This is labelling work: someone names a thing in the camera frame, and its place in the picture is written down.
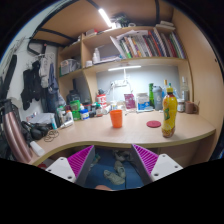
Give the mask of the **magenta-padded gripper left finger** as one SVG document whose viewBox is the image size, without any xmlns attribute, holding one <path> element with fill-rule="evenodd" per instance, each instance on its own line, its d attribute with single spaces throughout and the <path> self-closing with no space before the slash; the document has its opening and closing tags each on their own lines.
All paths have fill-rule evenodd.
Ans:
<svg viewBox="0 0 224 224">
<path fill-rule="evenodd" d="M 68 158 L 59 157 L 46 171 L 79 186 L 83 186 L 94 157 L 95 147 L 91 145 Z"/>
</svg>

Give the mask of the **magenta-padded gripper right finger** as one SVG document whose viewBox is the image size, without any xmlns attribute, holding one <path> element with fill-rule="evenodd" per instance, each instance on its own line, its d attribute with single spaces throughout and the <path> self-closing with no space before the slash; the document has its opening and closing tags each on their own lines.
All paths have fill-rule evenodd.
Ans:
<svg viewBox="0 0 224 224">
<path fill-rule="evenodd" d="M 144 185 L 164 178 L 182 169 L 182 166 L 175 162 L 167 154 L 157 155 L 156 153 L 133 144 L 130 150 L 134 163 Z"/>
</svg>

